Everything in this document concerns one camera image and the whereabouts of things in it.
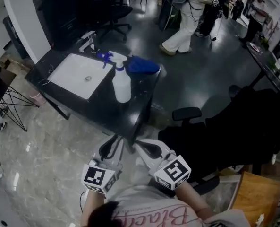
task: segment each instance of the drain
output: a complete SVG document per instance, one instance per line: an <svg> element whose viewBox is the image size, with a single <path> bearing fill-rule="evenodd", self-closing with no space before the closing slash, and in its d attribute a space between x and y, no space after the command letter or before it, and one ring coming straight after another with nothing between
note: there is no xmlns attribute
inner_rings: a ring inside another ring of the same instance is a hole
<svg viewBox="0 0 280 227"><path fill-rule="evenodd" d="M87 76L86 78L84 78L84 81L86 81L86 82L89 82L89 81L91 81L92 80L92 77L91 76Z"/></svg>

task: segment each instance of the blue cloth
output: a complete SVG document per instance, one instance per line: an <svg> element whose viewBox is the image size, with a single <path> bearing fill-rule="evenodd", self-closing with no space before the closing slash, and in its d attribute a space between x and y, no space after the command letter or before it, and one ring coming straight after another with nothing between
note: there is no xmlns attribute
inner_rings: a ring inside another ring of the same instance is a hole
<svg viewBox="0 0 280 227"><path fill-rule="evenodd" d="M138 56L132 56L130 63L128 65L129 72L137 72L137 73L156 73L158 72L160 67L151 60L145 60Z"/></svg>

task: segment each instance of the wooden board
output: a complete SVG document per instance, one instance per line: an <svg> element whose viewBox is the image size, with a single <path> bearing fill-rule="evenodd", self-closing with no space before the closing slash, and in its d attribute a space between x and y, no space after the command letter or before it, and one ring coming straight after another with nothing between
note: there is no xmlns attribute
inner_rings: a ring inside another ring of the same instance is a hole
<svg viewBox="0 0 280 227"><path fill-rule="evenodd" d="M244 172L233 209L243 210L252 227L261 214L267 226L275 214L280 199L280 182Z"/></svg>

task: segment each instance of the faucet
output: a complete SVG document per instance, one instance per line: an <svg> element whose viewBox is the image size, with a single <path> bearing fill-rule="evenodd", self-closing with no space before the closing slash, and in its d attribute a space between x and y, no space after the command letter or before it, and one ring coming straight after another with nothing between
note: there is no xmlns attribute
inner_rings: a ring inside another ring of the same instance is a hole
<svg viewBox="0 0 280 227"><path fill-rule="evenodd" d="M83 35L81 37L81 39L83 39L83 43L82 46L79 48L80 52L84 52L84 50L90 46L92 49L92 53L97 53L99 51L98 47L97 47L97 41L96 41L96 33L94 31L90 31L88 33L86 33L85 35Z"/></svg>

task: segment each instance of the chair armrest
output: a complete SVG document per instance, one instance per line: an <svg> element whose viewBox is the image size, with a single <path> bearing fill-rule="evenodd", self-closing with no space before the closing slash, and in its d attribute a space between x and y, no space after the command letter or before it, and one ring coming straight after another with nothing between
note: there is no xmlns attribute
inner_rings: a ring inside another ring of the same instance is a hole
<svg viewBox="0 0 280 227"><path fill-rule="evenodd" d="M196 107L180 108L172 112L172 119L174 121L181 121L185 119L194 119L202 116L202 111Z"/></svg>

